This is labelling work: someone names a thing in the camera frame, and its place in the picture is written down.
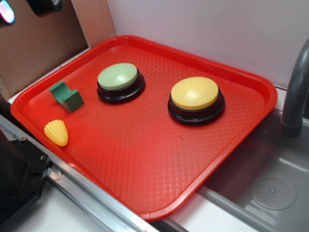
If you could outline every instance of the green plastic piece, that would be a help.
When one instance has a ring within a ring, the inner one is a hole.
[[[52,86],[49,91],[54,99],[70,112],[74,112],[84,104],[81,94],[76,89],[71,91],[63,81]]]

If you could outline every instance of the gray faucet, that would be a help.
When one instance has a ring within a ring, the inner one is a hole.
[[[286,94],[280,131],[285,137],[301,134],[303,114],[309,91],[309,39],[297,58]]]

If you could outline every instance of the toy corn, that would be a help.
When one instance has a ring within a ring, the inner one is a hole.
[[[68,143],[69,136],[67,128],[63,121],[54,120],[49,122],[44,128],[45,135],[56,145],[65,146]]]

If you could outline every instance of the black object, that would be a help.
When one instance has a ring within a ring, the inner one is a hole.
[[[48,163],[28,140],[10,142],[0,130],[0,229],[40,198]]]
[[[294,66],[280,123],[280,132],[289,138],[301,134],[303,115],[309,90],[309,39]]]
[[[118,90],[103,89],[99,83],[97,83],[97,92],[100,98],[107,103],[124,103],[128,102],[137,96],[139,96],[145,89],[146,83],[144,76],[137,69],[138,77],[129,86]]]
[[[37,16],[62,11],[62,0],[27,0]]]
[[[201,110],[181,109],[173,103],[172,97],[169,95],[169,114],[177,122],[189,126],[203,125],[216,120],[222,114],[224,107],[225,99],[220,89],[217,100],[211,106]]]

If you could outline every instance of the stainless steel sink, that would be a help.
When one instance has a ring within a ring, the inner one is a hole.
[[[262,231],[307,232],[309,120],[291,139],[280,135],[280,118],[274,110],[245,139],[204,183],[205,194],[223,196],[228,211]]]

